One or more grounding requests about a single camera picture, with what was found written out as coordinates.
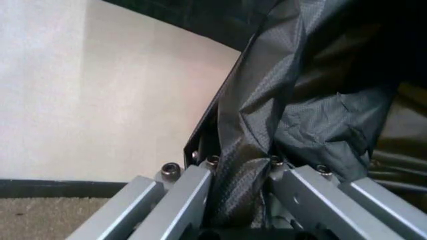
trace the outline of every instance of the metal bar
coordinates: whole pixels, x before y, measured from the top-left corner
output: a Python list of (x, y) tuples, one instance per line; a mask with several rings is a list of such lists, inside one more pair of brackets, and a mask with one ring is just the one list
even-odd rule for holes
[(126, 239), (164, 194), (163, 184), (137, 176), (67, 239)]
[(368, 177), (339, 188), (406, 239), (427, 239), (427, 215)]
[(129, 240), (177, 240), (202, 223), (212, 174), (191, 165), (139, 225)]
[(322, 226), (340, 239), (402, 239), (307, 165), (273, 180), (273, 193), (306, 231)]

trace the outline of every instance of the black ripstop fabric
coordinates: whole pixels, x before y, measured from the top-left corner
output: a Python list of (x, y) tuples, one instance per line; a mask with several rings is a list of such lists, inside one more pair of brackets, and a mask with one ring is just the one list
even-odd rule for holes
[(398, 34), (407, 12), (397, 5), (382, 11), (385, 3), (283, 0), (271, 9), (184, 150), (186, 162), (194, 149), (193, 161), (202, 161), (203, 152), (217, 151), (208, 147), (215, 140), (203, 141), (217, 130), (220, 161), (206, 226), (251, 223), (271, 155), (327, 165), (341, 181), (367, 175), (411, 68), (411, 55), (395, 47), (411, 42)]
[(248, 224), (270, 169), (270, 148), (302, 72), (310, 36), (348, 1), (286, 0), (269, 13), (218, 100), (221, 160), (208, 202), (209, 225)]

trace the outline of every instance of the beige carpet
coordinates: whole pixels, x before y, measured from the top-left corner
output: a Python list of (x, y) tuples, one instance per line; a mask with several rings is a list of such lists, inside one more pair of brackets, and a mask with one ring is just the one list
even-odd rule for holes
[(0, 240), (65, 239), (108, 198), (0, 199)]

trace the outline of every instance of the white wall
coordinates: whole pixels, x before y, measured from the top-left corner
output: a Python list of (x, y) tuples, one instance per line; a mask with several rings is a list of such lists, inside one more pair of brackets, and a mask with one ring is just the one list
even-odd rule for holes
[(1, 0), (0, 178), (129, 181), (182, 165), (238, 55), (100, 0)]

